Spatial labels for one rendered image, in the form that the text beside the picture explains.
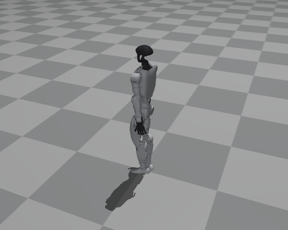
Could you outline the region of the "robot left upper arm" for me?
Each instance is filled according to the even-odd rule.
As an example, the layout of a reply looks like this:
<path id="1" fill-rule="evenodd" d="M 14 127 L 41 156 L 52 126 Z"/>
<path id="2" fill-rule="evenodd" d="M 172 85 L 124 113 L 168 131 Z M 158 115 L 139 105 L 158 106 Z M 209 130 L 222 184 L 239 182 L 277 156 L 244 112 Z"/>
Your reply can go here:
<path id="1" fill-rule="evenodd" d="M 140 82 L 142 80 L 141 72 L 135 72 L 131 75 L 130 81 L 132 83 L 132 91 L 134 93 L 133 97 L 136 97 L 139 102 L 141 99 L 141 92 L 140 92 Z"/>

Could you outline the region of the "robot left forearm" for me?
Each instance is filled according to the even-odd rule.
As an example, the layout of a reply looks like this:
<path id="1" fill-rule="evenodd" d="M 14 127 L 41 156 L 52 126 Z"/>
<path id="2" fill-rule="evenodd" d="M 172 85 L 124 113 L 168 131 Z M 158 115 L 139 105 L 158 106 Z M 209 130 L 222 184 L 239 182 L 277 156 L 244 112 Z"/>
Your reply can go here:
<path id="1" fill-rule="evenodd" d="M 142 117 L 142 112 L 141 112 L 141 104 L 139 103 L 139 100 L 136 97 L 132 98 L 132 104 L 135 112 L 135 117 L 136 117 L 136 122 L 141 123 L 141 117 Z"/>

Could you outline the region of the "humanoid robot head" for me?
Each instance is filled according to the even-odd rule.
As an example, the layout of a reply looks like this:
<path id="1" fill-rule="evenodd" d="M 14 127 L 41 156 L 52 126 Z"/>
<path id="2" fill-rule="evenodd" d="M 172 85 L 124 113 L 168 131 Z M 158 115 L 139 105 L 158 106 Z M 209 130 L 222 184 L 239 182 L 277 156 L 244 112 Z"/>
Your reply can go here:
<path id="1" fill-rule="evenodd" d="M 143 66 L 142 69 L 147 70 L 147 71 L 150 70 L 152 66 L 149 65 L 148 60 L 146 60 L 144 57 L 153 54 L 152 48 L 147 45 L 141 45 L 136 48 L 136 53 L 137 53 L 138 62 L 142 63 L 142 66 Z M 142 55 L 141 59 L 140 59 L 140 55 Z"/>

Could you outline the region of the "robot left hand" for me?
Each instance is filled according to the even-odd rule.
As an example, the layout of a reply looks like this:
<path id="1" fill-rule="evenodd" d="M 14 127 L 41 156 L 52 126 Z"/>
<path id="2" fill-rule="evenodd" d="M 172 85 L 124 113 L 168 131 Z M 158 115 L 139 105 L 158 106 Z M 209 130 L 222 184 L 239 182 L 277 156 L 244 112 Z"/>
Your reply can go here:
<path id="1" fill-rule="evenodd" d="M 142 123 L 143 123 L 143 118 L 142 118 L 142 117 L 141 117 L 141 121 L 142 121 L 141 123 L 137 123 L 137 122 L 136 122 L 137 125 L 136 125 L 136 128 L 135 128 L 135 130 L 134 130 L 135 132 L 136 132 L 136 130 L 138 131 L 138 135 L 139 135 L 139 134 L 140 134 L 140 135 L 142 135 L 142 134 L 143 134 L 143 135 L 144 135 L 144 134 L 147 134 L 147 132 L 145 131 L 145 127 L 144 127 L 143 124 L 142 124 Z M 144 131 L 144 132 L 143 132 L 143 131 Z M 142 132 L 142 133 L 141 133 L 141 132 Z"/>

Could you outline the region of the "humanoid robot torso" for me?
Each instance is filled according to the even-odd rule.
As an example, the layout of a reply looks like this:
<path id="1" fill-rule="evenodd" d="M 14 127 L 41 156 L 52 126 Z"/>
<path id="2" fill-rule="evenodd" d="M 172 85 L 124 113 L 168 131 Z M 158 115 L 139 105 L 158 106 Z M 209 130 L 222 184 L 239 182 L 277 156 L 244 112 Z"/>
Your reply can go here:
<path id="1" fill-rule="evenodd" d="M 141 72 L 142 76 L 142 80 L 140 82 L 141 99 L 139 103 L 142 106 L 141 112 L 145 115 L 145 119 L 148 118 L 151 114 L 152 106 L 149 103 L 148 99 L 153 96 L 156 75 L 155 67 L 150 63 L 149 65 L 152 66 L 152 68 L 148 71 L 142 69 L 142 65 L 135 70 L 135 72 Z"/>

